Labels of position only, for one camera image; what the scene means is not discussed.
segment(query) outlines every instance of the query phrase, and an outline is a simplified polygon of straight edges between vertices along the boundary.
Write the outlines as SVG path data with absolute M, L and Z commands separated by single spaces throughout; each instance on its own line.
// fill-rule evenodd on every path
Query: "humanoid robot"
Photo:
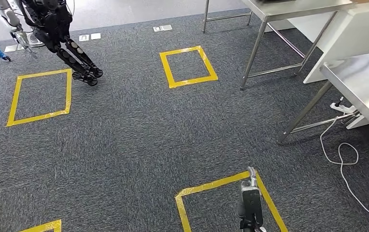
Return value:
M 15 0 L 15 2 L 25 22 L 33 28 L 33 35 L 74 70 L 73 78 L 90 86 L 96 85 L 103 71 L 75 41 L 70 39 L 72 15 L 67 10 L 66 0 Z M 14 40 L 26 51 L 33 53 L 20 20 L 7 0 L 0 0 L 0 15 L 5 25 L 10 28 Z M 81 63 L 61 48 L 61 43 L 64 43 Z

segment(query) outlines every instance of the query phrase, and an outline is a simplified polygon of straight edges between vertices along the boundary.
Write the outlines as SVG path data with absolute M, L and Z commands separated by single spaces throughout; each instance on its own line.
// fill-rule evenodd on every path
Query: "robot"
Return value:
M 241 219 L 242 232 L 267 232 L 263 227 L 263 212 L 261 210 L 260 189 L 257 186 L 255 170 L 248 167 L 250 180 L 241 182 L 241 197 L 237 214 Z
M 33 35 L 74 70 L 72 77 L 90 86 L 95 86 L 98 78 L 103 75 L 103 71 L 70 38 L 69 27 L 72 15 L 67 10 L 66 0 L 15 0 L 15 2 L 25 22 L 33 27 Z M 10 28 L 11 36 L 35 57 L 27 35 L 15 14 L 7 0 L 0 0 L 0 15 L 5 25 Z M 64 43 L 81 63 L 61 48 L 61 43 Z

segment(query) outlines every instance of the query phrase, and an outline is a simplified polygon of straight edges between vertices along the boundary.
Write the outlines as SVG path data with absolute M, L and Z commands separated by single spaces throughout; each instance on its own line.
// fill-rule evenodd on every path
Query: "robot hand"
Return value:
M 0 0 L 0 15 L 3 24 L 9 28 L 12 38 L 36 58 L 35 52 L 29 46 L 27 34 L 22 29 L 19 18 L 15 15 L 7 0 Z

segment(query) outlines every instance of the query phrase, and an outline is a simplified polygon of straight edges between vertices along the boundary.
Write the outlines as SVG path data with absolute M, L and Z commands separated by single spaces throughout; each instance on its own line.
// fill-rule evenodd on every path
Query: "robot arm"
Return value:
M 250 180 L 241 183 L 241 198 L 237 208 L 241 218 L 240 230 L 243 232 L 266 232 L 263 226 L 260 189 L 257 186 L 255 170 L 248 167 Z
M 22 25 L 20 23 L 19 18 L 15 15 L 14 10 L 7 0 L 0 0 L 0 15 L 3 24 L 9 28 L 10 34 L 13 39 L 19 43 L 23 48 L 31 52 L 29 48 L 29 41 L 27 35 L 22 29 Z

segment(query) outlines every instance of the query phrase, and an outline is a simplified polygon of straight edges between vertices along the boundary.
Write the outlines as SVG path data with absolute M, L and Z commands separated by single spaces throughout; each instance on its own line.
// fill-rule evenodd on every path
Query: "yellow tape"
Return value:
M 186 213 L 186 208 L 185 205 L 183 203 L 183 196 L 189 195 L 189 194 L 193 194 L 193 193 L 197 193 L 197 192 L 201 192 L 201 191 L 205 191 L 205 190 L 210 190 L 210 189 L 214 189 L 217 187 L 220 187 L 222 185 L 226 185 L 232 182 L 236 182 L 245 178 L 250 177 L 250 172 L 249 171 L 245 171 L 233 176 L 229 176 L 220 180 L 215 180 L 213 182 L 204 184 L 204 185 L 200 185 L 200 186 L 196 186 L 196 187 L 191 187 L 191 188 L 185 188 L 182 191 L 180 191 L 176 197 L 176 205 L 177 205 L 177 210 L 179 211 L 179 217 L 180 220 L 182 221 L 182 226 L 183 226 L 183 230 L 184 232 L 192 232 L 191 228 L 190 228 L 190 223 L 189 223 L 189 219 L 187 217 L 187 213 Z M 288 232 L 287 227 L 285 226 L 283 220 L 281 219 L 280 214 L 278 213 L 277 208 L 274 205 L 274 202 L 272 201 L 269 192 L 267 192 L 266 187 L 264 186 L 263 181 L 261 180 L 260 176 L 258 175 L 258 173 L 256 172 L 256 177 L 257 177 L 257 185 L 258 188 L 260 189 L 264 200 L 266 201 L 267 205 L 269 206 L 269 209 L 271 211 L 271 214 L 273 215 L 278 227 L 280 228 L 281 232 Z
M 190 228 L 189 219 L 187 219 L 187 213 L 185 205 L 183 204 L 182 196 L 177 195 L 175 197 L 177 210 L 179 211 L 180 220 L 182 221 L 183 231 L 184 232 L 191 232 L 192 229 Z
M 44 115 L 39 115 L 39 116 L 14 120 L 16 109 L 17 109 L 17 104 L 18 104 L 19 92 L 20 92 L 20 89 L 21 89 L 22 79 L 31 78 L 31 77 L 38 77 L 38 76 L 53 75 L 53 74 L 58 74 L 58 73 L 66 73 L 67 74 L 67 86 L 66 86 L 66 94 L 65 94 L 65 109 L 60 110 L 60 111 L 56 111 L 56 112 L 53 112 L 53 113 L 44 114 Z M 57 70 L 57 71 L 51 71 L 51 72 L 41 72 L 41 73 L 36 73 L 36 74 L 18 76 L 17 83 L 15 85 L 15 90 L 14 90 L 13 103 L 11 104 L 10 114 L 8 116 L 7 127 L 22 124 L 22 123 L 26 123 L 26 122 L 33 122 L 33 121 L 37 121 L 37 120 L 41 120 L 41 119 L 45 119 L 45 118 L 55 117 L 55 116 L 58 116 L 58 115 L 68 114 L 69 111 L 70 111 L 70 108 L 71 108 L 71 88 L 72 88 L 72 69 L 64 69 L 64 70 Z
M 201 59 L 203 60 L 203 63 L 206 66 L 207 71 L 209 72 L 209 76 L 175 82 L 174 78 L 173 78 L 173 74 L 172 74 L 170 66 L 169 66 L 167 56 L 174 55 L 174 54 L 179 54 L 179 53 L 183 53 L 183 52 L 190 52 L 190 51 L 198 51 L 199 52 L 199 54 L 201 56 Z M 200 83 L 200 82 L 218 80 L 217 74 L 214 71 L 213 66 L 210 63 L 209 59 L 207 59 L 207 56 L 204 53 L 201 46 L 189 47 L 189 48 L 178 49 L 178 50 L 173 50 L 173 51 L 168 51 L 168 52 L 161 52 L 159 54 L 160 54 L 160 59 L 162 60 L 163 68 L 165 70 L 166 78 L 168 80 L 169 88 L 176 88 L 176 87 L 184 86 L 184 85 L 190 85 L 190 84 L 195 84 L 195 83 Z
M 256 172 L 256 178 L 257 178 L 258 188 L 260 189 L 264 200 L 266 201 L 267 205 L 269 206 L 270 212 L 271 212 L 271 214 L 273 214 L 275 222 L 277 223 L 277 225 L 280 228 L 281 232 L 288 232 L 287 227 L 285 226 L 285 224 L 283 222 L 283 219 L 281 219 L 281 216 L 278 213 L 278 210 L 275 207 L 275 204 L 274 204 L 273 200 L 271 199 L 269 192 L 267 192 L 267 189 L 264 186 L 263 181 L 261 180 L 260 176 L 258 175 L 258 172 Z
M 32 227 L 20 232 L 45 232 L 48 230 L 54 230 L 54 232 L 61 232 L 62 230 L 62 221 L 61 219 L 59 220 L 55 220 L 55 221 L 51 221 L 36 227 Z
M 245 171 L 233 176 L 229 176 L 220 180 L 215 180 L 213 182 L 204 184 L 204 185 L 200 185 L 200 186 L 196 186 L 196 187 L 191 187 L 191 188 L 185 188 L 182 191 L 179 192 L 179 194 L 177 194 L 178 196 L 185 196 L 185 195 L 189 195 L 192 193 L 197 193 L 197 192 L 201 192 L 201 191 L 205 191 L 205 190 L 210 190 L 210 189 L 214 189 L 217 187 L 220 187 L 222 185 L 226 185 L 229 184 L 231 182 L 236 182 L 245 178 L 248 178 L 250 176 L 249 171 Z

